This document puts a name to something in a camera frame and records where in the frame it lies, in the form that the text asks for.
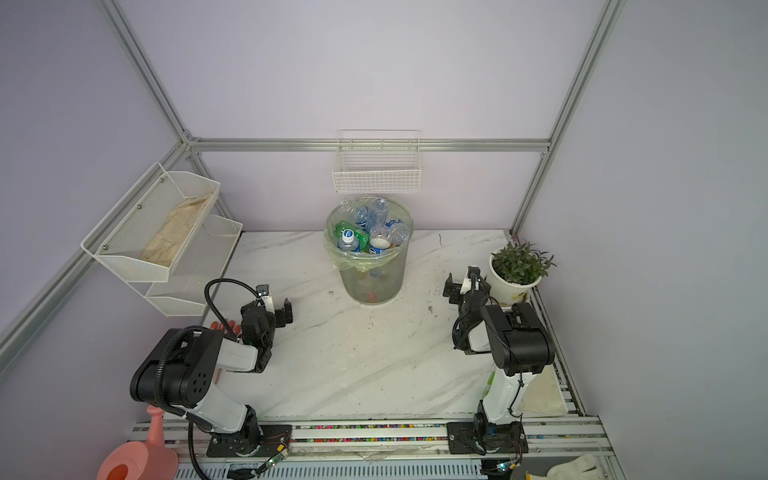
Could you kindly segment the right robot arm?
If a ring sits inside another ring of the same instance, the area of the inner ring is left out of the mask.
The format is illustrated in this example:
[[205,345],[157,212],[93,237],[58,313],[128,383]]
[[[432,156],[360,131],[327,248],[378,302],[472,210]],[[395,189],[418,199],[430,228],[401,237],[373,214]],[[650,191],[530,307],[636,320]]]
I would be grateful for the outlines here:
[[453,347],[467,356],[489,354],[489,383],[469,422],[447,424],[452,454],[510,454],[515,462],[528,452],[521,402],[536,377],[555,360],[555,347],[533,307],[502,307],[478,267],[460,282],[449,276],[443,296],[458,307],[451,329]]

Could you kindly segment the clear bottle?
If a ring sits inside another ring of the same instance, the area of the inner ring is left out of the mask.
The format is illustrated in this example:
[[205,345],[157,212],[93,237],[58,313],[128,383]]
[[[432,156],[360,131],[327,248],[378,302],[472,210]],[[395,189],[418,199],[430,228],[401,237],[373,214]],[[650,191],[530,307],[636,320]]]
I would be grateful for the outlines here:
[[373,230],[386,223],[389,217],[390,202],[383,197],[376,197],[368,206],[367,228]]

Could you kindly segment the green soda bottle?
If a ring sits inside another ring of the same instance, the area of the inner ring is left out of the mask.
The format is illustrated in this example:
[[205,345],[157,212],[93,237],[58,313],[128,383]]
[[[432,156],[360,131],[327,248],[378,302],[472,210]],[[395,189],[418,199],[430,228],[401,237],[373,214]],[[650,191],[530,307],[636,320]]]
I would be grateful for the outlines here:
[[348,221],[340,221],[334,229],[337,248],[349,252],[365,252],[369,248],[369,234]]

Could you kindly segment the pepsi bottle blue cap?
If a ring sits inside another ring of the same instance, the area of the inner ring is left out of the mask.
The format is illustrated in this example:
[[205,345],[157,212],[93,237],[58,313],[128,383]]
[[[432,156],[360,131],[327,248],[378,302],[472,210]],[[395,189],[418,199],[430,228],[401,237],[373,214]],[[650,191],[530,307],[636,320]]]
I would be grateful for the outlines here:
[[389,240],[388,229],[385,225],[379,225],[372,229],[369,236],[369,253],[378,255],[390,249],[392,244]]

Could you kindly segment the blue label water bottle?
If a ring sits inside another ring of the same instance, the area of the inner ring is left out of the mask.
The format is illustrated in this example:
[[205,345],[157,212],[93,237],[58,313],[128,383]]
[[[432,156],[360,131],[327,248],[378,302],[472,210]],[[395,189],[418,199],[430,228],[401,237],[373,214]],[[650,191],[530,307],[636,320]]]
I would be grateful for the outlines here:
[[389,240],[393,246],[402,245],[411,235],[411,228],[399,218],[388,220],[385,226],[388,229]]

